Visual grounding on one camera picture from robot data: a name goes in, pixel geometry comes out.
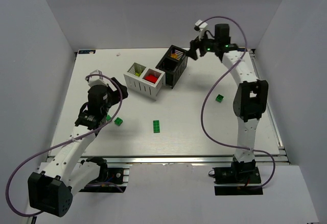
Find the green 2x2 lego brick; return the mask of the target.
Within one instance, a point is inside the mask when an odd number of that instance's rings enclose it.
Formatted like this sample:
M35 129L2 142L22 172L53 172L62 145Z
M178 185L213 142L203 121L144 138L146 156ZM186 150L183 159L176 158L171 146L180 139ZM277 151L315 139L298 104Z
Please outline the green 2x2 lego brick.
M119 118L119 117L117 117L114 120L114 124L117 125L117 126L120 126L122 123L123 123L123 120L121 118Z

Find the yellow oval lego piece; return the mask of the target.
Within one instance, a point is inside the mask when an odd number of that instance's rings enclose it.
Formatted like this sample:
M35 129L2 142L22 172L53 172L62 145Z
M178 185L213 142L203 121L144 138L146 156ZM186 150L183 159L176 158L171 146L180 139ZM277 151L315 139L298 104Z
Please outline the yellow oval lego piece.
M176 53L171 53L170 55L171 58L178 59L179 56Z

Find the red 2x4 lego brick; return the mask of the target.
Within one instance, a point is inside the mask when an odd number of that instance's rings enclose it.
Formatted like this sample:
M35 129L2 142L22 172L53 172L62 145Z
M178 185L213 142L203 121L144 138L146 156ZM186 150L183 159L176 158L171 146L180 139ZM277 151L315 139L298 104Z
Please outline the red 2x4 lego brick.
M157 80L158 80L158 78L156 76L152 75L152 74L149 74L149 75L145 76L144 79L146 81L150 82L150 83L153 83L153 84L155 84L157 82Z

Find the green printed lego brick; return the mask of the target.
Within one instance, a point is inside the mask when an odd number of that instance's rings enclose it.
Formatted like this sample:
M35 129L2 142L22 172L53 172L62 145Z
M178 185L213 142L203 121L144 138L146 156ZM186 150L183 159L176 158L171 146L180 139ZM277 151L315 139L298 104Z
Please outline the green printed lego brick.
M224 99L224 96L218 94L217 97L216 97L216 99L215 99L215 101L221 103L223 101L223 99Z

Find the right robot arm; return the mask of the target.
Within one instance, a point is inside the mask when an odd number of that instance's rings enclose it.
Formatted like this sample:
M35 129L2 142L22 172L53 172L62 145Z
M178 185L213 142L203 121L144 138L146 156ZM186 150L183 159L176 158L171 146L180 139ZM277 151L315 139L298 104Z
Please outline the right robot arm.
M238 139L233 157L239 163L252 162L256 128L267 107L268 83L249 69L243 60L246 50L241 51L237 44L231 43L228 24L215 25L212 38L207 35L207 24L201 20L195 23L195 30L198 37L190 42L187 56L197 60L206 53L214 53L232 75L237 85L232 108L238 118Z

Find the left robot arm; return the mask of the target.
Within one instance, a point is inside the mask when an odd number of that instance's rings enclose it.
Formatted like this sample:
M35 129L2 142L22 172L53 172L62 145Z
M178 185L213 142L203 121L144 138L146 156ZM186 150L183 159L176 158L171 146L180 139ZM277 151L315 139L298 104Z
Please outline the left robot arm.
M104 78L104 75L96 73L87 76L90 86L88 101L80 108L68 144L61 147L40 173L33 172L28 178L30 207L63 217L80 190L87 185L102 185L107 180L107 162L101 157L89 157L78 170L74 169L100 130L109 124L109 109L113 105L120 106L128 97L127 87L115 77L109 79L115 90Z

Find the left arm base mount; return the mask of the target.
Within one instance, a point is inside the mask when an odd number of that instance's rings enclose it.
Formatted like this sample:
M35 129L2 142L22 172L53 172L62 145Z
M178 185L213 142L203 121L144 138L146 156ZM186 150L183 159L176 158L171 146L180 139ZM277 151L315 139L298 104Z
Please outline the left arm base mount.
M123 193L129 180L129 168L110 166L101 157L82 160L79 169L71 176L71 183L80 192Z

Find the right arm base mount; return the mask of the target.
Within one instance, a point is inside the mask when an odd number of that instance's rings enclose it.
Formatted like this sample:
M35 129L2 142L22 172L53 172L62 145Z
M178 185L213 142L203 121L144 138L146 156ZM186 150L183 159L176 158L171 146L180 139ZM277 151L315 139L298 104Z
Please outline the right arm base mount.
M208 176L214 179L216 196L263 195L258 167L240 178L232 173L231 167L215 167L208 172Z

